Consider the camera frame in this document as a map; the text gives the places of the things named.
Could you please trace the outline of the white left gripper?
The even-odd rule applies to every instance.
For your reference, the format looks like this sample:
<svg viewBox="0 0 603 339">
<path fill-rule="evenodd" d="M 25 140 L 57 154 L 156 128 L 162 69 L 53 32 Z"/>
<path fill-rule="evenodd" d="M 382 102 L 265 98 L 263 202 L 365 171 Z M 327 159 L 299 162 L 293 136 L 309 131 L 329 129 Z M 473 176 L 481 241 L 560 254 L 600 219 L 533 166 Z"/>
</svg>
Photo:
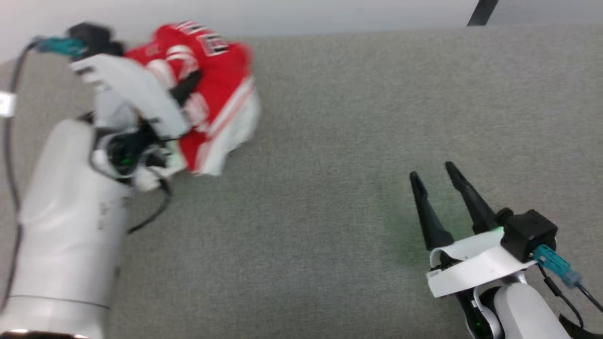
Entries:
<svg viewBox="0 0 603 339">
<path fill-rule="evenodd" d="M 96 105 L 102 127 L 131 129 L 134 114 L 146 120 L 160 139 L 179 139 L 190 122 L 179 105 L 185 105 L 203 74 L 191 72 L 170 89 L 147 69 L 121 56 L 99 54 L 70 64 L 84 83 L 96 83 Z"/>
</svg>

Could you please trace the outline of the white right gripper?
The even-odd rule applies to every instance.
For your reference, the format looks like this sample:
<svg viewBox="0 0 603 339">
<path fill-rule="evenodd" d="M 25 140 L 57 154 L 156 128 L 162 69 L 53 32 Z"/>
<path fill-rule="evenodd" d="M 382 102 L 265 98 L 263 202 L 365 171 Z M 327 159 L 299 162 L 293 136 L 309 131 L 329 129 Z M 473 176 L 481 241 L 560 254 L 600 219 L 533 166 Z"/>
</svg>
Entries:
<svg viewBox="0 0 603 339">
<path fill-rule="evenodd" d="M 496 222 L 492 208 L 452 161 L 447 161 L 444 167 L 465 202 L 475 235 L 454 242 L 431 206 L 428 190 L 420 176 L 415 171 L 409 174 L 424 244 L 431 251 L 429 263 L 433 271 L 426 274 L 431 294 L 442 298 L 534 265 L 534 260 L 523 263 L 502 247 L 500 241 L 504 230 Z"/>
</svg>

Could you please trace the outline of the red and white shirt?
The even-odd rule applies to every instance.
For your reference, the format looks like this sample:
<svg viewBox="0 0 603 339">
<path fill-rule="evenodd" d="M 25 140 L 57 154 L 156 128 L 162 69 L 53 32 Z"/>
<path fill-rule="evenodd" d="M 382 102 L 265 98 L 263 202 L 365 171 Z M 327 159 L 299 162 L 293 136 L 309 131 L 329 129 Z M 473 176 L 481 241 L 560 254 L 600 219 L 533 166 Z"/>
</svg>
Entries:
<svg viewBox="0 0 603 339">
<path fill-rule="evenodd" d="M 192 174 L 219 176 L 228 154 L 252 139 L 261 114 L 250 49 L 208 26 L 183 21 L 160 26 L 125 56 L 169 89 L 200 73 L 184 105 L 192 127 L 178 140 L 178 153 Z"/>
</svg>

